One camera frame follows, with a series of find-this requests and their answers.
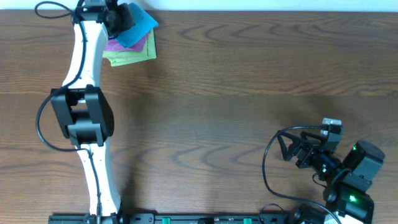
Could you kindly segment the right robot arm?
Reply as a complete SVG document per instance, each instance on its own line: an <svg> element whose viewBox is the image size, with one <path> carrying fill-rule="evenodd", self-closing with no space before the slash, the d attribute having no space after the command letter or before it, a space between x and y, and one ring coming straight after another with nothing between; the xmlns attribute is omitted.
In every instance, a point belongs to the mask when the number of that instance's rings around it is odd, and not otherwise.
<svg viewBox="0 0 398 224"><path fill-rule="evenodd" d="M360 140L341 161L334 156L341 137L341 132L321 135L303 131L299 136L283 133L277 139L284 160L296 157L298 168L312 168L326 182L323 199L329 211L371 223L374 202L366 192L385 154L372 143Z"/></svg>

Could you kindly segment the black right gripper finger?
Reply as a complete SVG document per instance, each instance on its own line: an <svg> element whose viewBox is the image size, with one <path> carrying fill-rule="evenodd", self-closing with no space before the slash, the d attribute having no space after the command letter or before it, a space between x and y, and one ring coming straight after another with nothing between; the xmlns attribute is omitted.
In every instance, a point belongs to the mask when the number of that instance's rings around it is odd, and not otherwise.
<svg viewBox="0 0 398 224"><path fill-rule="evenodd" d="M289 146L286 145L284 138L292 141ZM283 160L285 161L290 161L295 157L300 152L303 144L303 139L301 137L282 131L279 133L277 140L280 145Z"/></svg>
<svg viewBox="0 0 398 224"><path fill-rule="evenodd" d="M311 145L322 145L325 142L325 137L319 134L310 133L308 131L302 131L300 133L300 137L302 138L305 144Z"/></svg>

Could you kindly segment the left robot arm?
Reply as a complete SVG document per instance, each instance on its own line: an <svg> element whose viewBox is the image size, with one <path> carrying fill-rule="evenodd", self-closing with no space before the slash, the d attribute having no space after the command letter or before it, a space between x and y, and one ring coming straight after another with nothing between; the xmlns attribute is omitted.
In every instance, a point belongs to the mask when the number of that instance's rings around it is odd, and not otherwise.
<svg viewBox="0 0 398 224"><path fill-rule="evenodd" d="M81 160L90 196L83 223L120 223L121 196L114 183L110 144L114 115L100 88L108 41L134 25L126 3L79 1L72 12L75 32L72 61L50 102L63 136Z"/></svg>

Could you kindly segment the blue microfiber cloth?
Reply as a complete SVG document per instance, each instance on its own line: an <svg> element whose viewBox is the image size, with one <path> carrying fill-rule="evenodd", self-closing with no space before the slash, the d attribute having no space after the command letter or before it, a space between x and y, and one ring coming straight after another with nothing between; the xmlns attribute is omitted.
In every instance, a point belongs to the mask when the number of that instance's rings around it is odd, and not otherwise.
<svg viewBox="0 0 398 224"><path fill-rule="evenodd" d="M116 38L123 47L131 47L159 25L152 16L137 4L130 3L129 7L133 13L135 25L129 30L120 33Z"/></svg>

